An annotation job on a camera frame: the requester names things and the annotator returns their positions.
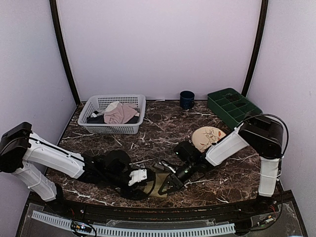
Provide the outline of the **olive green underwear white waistband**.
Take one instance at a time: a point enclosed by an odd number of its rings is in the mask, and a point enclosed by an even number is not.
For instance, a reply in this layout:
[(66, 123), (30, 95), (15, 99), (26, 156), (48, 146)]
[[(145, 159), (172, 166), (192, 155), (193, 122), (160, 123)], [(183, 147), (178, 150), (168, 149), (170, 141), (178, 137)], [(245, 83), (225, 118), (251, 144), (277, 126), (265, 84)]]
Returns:
[[(149, 195), (150, 197), (167, 198), (168, 194), (160, 195), (158, 191), (168, 175), (169, 173), (156, 173), (156, 184), (155, 184), (154, 189)], [(153, 181), (148, 182), (147, 185), (144, 187), (144, 192), (149, 193), (151, 188), (153, 187), (153, 184), (154, 184)]]

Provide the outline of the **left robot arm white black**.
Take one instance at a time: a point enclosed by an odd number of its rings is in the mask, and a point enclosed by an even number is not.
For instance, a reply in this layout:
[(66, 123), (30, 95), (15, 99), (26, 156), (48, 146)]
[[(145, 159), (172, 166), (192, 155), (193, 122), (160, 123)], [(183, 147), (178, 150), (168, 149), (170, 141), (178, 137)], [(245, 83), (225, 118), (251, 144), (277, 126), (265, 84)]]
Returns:
[(1, 137), (0, 170), (18, 177), (42, 200), (50, 202), (59, 215), (66, 215), (70, 205), (62, 199), (62, 188), (47, 179), (37, 163), (80, 182), (109, 187), (129, 200), (146, 199), (151, 192), (145, 192), (144, 187), (156, 184), (155, 173), (131, 168), (130, 157), (122, 150), (94, 157), (73, 153), (45, 141), (32, 131), (30, 123), (23, 122)]

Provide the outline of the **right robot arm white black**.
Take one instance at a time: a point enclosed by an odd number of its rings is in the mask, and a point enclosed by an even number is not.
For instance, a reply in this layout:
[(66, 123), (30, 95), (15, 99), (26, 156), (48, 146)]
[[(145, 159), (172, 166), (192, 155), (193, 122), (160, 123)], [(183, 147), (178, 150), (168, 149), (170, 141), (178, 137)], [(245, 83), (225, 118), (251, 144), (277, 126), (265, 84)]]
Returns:
[(176, 192), (196, 173), (213, 170), (224, 160), (245, 147), (251, 146), (261, 159), (258, 199), (252, 210), (263, 214), (271, 206), (281, 162), (289, 142), (286, 123), (271, 114), (249, 114), (230, 133), (200, 152), (188, 141), (179, 143), (175, 154), (184, 162), (169, 174), (158, 190), (159, 195)]

